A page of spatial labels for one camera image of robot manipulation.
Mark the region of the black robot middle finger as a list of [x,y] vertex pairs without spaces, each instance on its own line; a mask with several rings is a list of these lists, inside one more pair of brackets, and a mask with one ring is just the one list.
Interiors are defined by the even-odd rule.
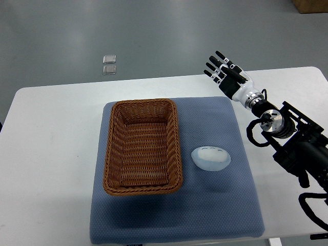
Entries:
[[212,64],[214,64],[219,69],[225,67],[229,68],[228,62],[230,61],[228,58],[224,58],[223,61],[219,61],[216,57],[210,56],[209,60]]

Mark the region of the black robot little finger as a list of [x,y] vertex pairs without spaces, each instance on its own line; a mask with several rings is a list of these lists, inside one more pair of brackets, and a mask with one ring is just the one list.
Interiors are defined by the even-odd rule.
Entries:
[[217,76],[216,74],[212,74],[208,70],[204,70],[203,72],[204,72],[205,75],[207,75],[216,84],[220,84],[222,82],[222,79],[219,76]]

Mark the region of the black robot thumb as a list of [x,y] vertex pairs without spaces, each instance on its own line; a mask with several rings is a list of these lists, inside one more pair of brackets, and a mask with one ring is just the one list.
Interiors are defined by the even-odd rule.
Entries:
[[237,81],[238,83],[245,83],[245,78],[230,68],[222,67],[222,72]]

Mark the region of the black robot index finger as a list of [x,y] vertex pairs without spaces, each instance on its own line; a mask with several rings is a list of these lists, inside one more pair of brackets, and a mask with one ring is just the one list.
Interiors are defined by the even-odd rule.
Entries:
[[237,66],[231,61],[229,60],[226,56],[224,56],[221,52],[219,51],[215,51],[215,54],[221,59],[222,64],[219,66],[219,68],[230,68],[230,69],[235,69]]

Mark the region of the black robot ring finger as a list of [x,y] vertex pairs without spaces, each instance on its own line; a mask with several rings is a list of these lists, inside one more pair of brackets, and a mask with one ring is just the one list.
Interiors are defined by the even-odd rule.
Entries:
[[206,66],[211,69],[214,73],[216,73],[218,76],[224,76],[224,73],[221,70],[218,70],[216,67],[214,67],[211,63],[206,62]]

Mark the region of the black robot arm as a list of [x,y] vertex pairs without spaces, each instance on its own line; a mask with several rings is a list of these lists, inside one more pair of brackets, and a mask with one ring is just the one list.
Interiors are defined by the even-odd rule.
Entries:
[[273,159],[296,176],[300,186],[308,188],[311,175],[327,190],[327,137],[323,128],[283,102],[281,109],[270,103],[266,90],[259,91],[249,75],[219,51],[210,56],[204,73],[232,101],[250,110],[256,119],[246,129],[248,140],[255,146],[272,146]]

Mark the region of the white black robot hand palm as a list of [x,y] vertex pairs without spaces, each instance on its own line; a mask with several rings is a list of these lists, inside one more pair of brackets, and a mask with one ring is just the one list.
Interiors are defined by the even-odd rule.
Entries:
[[251,79],[244,78],[245,83],[238,83],[225,74],[218,87],[229,99],[240,102],[246,109],[250,110],[255,104],[264,100],[264,95],[254,88]]

